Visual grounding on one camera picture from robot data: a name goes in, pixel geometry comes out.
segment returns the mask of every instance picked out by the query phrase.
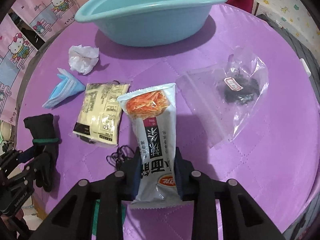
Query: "crumpled white paper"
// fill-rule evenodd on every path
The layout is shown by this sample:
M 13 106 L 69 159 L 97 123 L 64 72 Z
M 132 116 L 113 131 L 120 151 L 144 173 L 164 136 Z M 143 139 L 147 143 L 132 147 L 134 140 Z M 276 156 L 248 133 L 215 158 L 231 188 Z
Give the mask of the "crumpled white paper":
M 69 49 L 69 65 L 71 70 L 76 70 L 87 75 L 99 60 L 99 48 L 90 46 L 71 46 Z

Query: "hello kitty bow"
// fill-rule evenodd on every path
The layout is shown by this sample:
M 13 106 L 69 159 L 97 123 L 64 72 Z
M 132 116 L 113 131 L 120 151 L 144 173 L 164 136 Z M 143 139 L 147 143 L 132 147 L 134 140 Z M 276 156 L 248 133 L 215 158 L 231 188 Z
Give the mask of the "hello kitty bow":
M 17 42 L 17 39 L 21 39 L 22 38 L 22 34 L 21 33 L 17 33 L 16 36 L 13 37 L 13 41 Z

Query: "hello kitty curtain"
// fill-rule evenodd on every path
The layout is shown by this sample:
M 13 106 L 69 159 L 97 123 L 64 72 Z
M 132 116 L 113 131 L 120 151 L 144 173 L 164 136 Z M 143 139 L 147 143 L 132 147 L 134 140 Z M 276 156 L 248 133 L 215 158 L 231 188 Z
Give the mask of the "hello kitty curtain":
M 74 21 L 79 7 L 75 0 L 16 0 L 12 9 L 47 41 Z
M 0 120 L 16 124 L 18 91 L 36 51 L 7 14 L 0 24 Z

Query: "black cord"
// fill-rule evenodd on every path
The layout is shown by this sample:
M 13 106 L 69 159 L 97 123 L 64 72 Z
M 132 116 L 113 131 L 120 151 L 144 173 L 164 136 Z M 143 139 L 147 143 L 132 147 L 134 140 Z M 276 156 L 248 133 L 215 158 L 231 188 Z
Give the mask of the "black cord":
M 116 152 L 112 153 L 111 155 L 108 155 L 106 159 L 107 162 L 111 166 L 115 167 L 118 171 L 121 168 L 122 163 L 124 163 L 127 160 L 131 160 L 133 156 L 134 151 L 128 145 L 123 145 L 121 147 L 118 147 Z

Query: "red and orange logo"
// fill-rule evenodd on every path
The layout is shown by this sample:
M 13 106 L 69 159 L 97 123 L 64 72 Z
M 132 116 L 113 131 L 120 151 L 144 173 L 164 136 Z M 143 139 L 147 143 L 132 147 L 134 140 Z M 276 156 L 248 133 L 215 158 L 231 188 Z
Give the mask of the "red and orange logo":
M 172 175 L 164 175 L 159 179 L 159 183 L 165 186 L 174 187 L 176 183 L 173 180 Z

